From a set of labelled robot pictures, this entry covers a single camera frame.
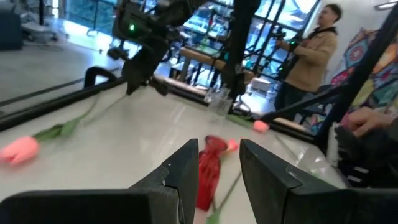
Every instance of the person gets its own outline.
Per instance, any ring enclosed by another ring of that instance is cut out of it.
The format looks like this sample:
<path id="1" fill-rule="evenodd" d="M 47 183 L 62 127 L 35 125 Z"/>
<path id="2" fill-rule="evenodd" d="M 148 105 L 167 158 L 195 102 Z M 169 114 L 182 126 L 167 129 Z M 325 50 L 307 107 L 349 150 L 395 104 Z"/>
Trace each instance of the person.
<path id="1" fill-rule="evenodd" d="M 346 117 L 345 127 L 360 138 L 364 134 L 377 128 L 387 128 L 395 119 L 395 116 L 378 113 L 371 108 L 362 107 Z"/>
<path id="2" fill-rule="evenodd" d="M 294 54 L 287 76 L 275 98 L 275 109 L 301 101 L 307 93 L 315 93 L 323 81 L 329 59 L 337 48 L 337 31 L 334 23 L 342 17 L 337 4 L 326 5 L 318 17 L 318 27 L 295 49 L 284 40 L 276 45 Z M 293 121 L 295 114 L 283 118 Z"/>

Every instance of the tan jacket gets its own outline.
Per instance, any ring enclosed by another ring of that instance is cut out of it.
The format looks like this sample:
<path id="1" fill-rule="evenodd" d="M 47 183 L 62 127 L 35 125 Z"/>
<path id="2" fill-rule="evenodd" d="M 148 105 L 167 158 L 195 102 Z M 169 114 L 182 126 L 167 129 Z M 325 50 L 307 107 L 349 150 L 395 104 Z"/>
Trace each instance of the tan jacket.
<path id="1" fill-rule="evenodd" d="M 283 49 L 289 45 L 284 42 Z M 337 48 L 337 35 L 334 32 L 321 32 L 310 39 L 306 46 L 298 46 L 293 51 L 300 58 L 291 69 L 285 81 L 301 90 L 315 92 L 322 84 L 330 57 Z"/>

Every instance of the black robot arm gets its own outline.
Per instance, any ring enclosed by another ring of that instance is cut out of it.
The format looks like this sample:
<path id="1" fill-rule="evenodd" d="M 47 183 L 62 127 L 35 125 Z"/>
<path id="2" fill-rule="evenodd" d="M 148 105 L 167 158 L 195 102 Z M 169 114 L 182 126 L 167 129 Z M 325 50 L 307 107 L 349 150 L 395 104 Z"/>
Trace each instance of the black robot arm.
<path id="1" fill-rule="evenodd" d="M 133 58 L 124 58 L 122 77 L 127 81 L 127 95 L 144 82 L 151 80 L 157 66 L 173 41 L 179 38 L 177 27 L 182 26 L 206 0 L 161 0 L 149 12 L 142 12 L 130 0 L 120 5 L 113 25 L 113 35 L 142 45 Z M 234 2 L 236 25 L 231 31 L 229 57 L 221 79 L 233 94 L 244 92 L 244 75 L 237 73 L 241 65 L 251 20 L 260 0 Z"/>

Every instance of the white table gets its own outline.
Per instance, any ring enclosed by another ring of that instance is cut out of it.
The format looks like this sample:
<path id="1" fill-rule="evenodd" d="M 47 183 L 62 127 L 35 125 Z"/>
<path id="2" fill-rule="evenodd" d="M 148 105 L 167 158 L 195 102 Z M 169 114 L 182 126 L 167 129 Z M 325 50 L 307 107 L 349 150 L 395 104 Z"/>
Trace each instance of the white table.
<path id="1" fill-rule="evenodd" d="M 344 187 L 339 175 L 315 147 L 274 131 L 255 133 L 230 121 L 215 126 L 206 108 L 173 95 L 160 96 L 143 88 L 102 112 L 125 93 L 121 85 L 100 94 L 92 112 L 68 139 L 44 144 L 39 156 L 23 166 L 0 163 L 0 201 L 26 190 L 127 188 L 154 170 L 191 138 L 217 134 L 225 139 L 249 138 L 297 167 L 316 172 L 329 183 Z M 83 114 L 96 96 L 67 106 L 0 135 L 0 148 L 13 139 Z M 222 166 L 216 191 L 220 203 L 240 170 L 239 153 Z M 221 223 L 256 223 L 242 179 L 228 200 Z"/>

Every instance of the green light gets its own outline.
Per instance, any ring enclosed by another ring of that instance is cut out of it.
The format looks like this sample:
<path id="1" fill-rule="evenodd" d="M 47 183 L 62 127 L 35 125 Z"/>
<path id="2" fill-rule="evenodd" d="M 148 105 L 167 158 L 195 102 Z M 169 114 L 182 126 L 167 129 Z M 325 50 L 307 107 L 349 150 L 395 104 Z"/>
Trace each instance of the green light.
<path id="1" fill-rule="evenodd" d="M 130 30 L 130 31 L 134 31 L 135 28 L 136 28 L 136 25 L 131 24 L 130 27 L 129 27 L 129 30 Z"/>

